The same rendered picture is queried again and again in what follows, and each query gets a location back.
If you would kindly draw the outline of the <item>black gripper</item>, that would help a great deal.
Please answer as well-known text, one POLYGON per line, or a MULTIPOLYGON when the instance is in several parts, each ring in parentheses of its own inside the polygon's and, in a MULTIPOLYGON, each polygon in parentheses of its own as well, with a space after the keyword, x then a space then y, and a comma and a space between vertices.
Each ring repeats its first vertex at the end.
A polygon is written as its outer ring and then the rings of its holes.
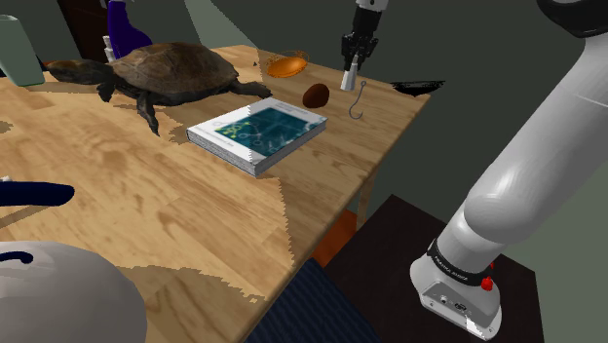
POLYGON ((352 32, 342 35, 341 55, 344 64, 350 65, 357 51, 358 69, 361 69, 365 60, 374 52, 379 39, 374 36, 382 13, 357 7, 353 19, 352 32))

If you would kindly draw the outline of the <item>small white tapered stick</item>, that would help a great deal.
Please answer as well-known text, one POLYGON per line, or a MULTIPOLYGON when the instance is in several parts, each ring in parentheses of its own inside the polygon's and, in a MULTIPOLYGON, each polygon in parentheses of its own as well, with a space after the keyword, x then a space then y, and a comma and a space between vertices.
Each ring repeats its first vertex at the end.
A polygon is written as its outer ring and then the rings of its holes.
POLYGON ((358 55, 354 55, 348 70, 344 71, 340 89, 342 91, 352 91, 356 86, 358 74, 358 55))

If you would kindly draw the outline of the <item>brown egg-shaped object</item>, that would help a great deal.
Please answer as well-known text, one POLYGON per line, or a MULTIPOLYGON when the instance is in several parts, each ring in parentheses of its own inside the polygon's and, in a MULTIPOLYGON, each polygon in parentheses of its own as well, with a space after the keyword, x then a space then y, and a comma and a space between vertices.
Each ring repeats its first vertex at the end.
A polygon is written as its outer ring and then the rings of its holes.
POLYGON ((327 105, 329 88, 323 83, 312 85, 302 96, 302 103, 307 108, 320 108, 327 105))

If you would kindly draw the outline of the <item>grey metal hook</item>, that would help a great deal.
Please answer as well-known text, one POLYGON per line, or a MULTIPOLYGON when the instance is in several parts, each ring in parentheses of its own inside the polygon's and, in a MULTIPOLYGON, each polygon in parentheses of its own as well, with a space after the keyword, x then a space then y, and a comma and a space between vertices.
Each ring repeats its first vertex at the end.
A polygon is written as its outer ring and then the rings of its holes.
POLYGON ((349 114, 349 117, 353 120, 359 120, 363 115, 363 111, 356 113, 354 111, 354 109, 355 109, 355 106, 360 102, 360 99, 361 99, 361 96, 362 96, 362 93, 363 93, 363 90, 364 90, 366 84, 367 84, 367 82, 365 80, 360 82, 360 88, 359 88, 357 97, 354 100, 354 102, 351 104, 351 106, 349 107, 348 114, 349 114))

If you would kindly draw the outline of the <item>teal and white book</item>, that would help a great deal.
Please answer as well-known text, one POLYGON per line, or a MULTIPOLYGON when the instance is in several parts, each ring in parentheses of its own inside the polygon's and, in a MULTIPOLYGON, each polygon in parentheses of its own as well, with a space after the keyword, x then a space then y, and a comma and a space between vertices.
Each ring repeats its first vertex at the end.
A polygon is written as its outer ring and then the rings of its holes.
POLYGON ((186 130, 190 142, 258 177, 326 128, 327 119, 268 97, 186 130))

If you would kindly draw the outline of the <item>brown turtle figure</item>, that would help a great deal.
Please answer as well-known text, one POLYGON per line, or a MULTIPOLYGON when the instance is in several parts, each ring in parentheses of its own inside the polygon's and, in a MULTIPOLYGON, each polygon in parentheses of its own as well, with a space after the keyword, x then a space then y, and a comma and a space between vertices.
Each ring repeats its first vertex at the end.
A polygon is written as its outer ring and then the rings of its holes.
POLYGON ((262 83, 241 82, 234 65, 220 54, 185 42, 147 45, 109 62, 56 60, 47 69, 61 83, 94 85, 104 102, 116 92, 134 99, 137 114, 153 134, 159 133, 157 105, 178 106, 226 93, 273 95, 262 83))

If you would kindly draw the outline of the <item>orange box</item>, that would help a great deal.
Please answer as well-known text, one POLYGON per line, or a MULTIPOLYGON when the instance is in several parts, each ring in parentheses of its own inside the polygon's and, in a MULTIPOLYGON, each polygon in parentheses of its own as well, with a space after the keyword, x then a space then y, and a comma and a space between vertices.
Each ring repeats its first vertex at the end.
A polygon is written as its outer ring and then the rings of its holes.
POLYGON ((311 257, 322 267, 325 267, 356 233, 357 215, 350 210, 344 210, 326 232, 323 239, 312 252, 311 257))

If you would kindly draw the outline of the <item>purple spray bottle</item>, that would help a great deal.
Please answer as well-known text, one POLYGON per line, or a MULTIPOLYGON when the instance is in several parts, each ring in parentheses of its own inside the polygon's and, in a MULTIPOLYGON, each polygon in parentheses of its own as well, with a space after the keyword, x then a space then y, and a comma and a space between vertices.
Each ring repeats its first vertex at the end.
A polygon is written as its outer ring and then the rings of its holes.
POLYGON ((133 50, 153 44, 147 34, 131 24, 125 0, 108 0, 106 20, 114 58, 125 57, 133 50))

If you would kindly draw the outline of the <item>dark robot stand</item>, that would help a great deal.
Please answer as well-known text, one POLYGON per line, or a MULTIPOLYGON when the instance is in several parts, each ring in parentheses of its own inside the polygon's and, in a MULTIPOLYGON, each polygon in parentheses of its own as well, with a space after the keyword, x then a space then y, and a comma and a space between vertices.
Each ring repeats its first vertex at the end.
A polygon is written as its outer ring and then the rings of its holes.
POLYGON ((324 267, 381 343, 546 343, 535 273, 501 254, 493 280, 503 320, 485 342, 420 303, 409 277, 445 223, 392 195, 324 267))

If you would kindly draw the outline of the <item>wooden table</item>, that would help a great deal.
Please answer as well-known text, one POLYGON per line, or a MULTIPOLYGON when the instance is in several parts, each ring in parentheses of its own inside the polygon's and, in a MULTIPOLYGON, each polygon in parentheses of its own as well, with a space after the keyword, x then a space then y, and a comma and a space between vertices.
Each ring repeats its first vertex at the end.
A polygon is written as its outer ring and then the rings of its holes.
POLYGON ((57 241, 94 251, 137 286, 146 343, 243 343, 427 103, 367 79, 340 89, 341 68, 309 63, 290 78, 266 73, 269 53, 223 47, 244 82, 300 105, 323 83, 325 130, 253 177, 190 143, 186 130, 250 104, 224 94, 157 111, 153 134, 132 99, 47 77, 0 78, 0 176, 69 184, 55 208, 0 208, 0 241, 57 241))

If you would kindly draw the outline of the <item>dark blue striped seat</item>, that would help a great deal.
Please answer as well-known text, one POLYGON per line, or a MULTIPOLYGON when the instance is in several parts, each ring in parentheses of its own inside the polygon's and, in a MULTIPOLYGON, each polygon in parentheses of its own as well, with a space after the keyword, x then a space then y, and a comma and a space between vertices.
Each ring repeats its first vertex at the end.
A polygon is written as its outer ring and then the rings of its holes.
POLYGON ((308 259, 244 343, 382 343, 358 308, 308 259))

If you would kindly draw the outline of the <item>dark brown cabinet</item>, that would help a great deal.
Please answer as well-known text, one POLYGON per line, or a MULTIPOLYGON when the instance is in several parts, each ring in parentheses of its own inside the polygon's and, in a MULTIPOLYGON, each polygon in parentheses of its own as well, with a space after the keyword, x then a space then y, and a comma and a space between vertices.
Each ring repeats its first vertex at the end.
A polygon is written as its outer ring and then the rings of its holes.
POLYGON ((109 0, 57 0, 82 58, 107 62, 103 37, 107 32, 109 0))

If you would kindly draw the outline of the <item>pale green box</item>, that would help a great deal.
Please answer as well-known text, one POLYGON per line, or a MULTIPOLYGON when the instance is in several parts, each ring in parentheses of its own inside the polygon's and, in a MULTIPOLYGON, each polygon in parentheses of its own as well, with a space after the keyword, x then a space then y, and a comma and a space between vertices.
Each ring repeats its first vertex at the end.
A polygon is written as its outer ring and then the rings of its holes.
POLYGON ((0 15, 0 69, 19 87, 41 85, 45 77, 19 19, 0 15))

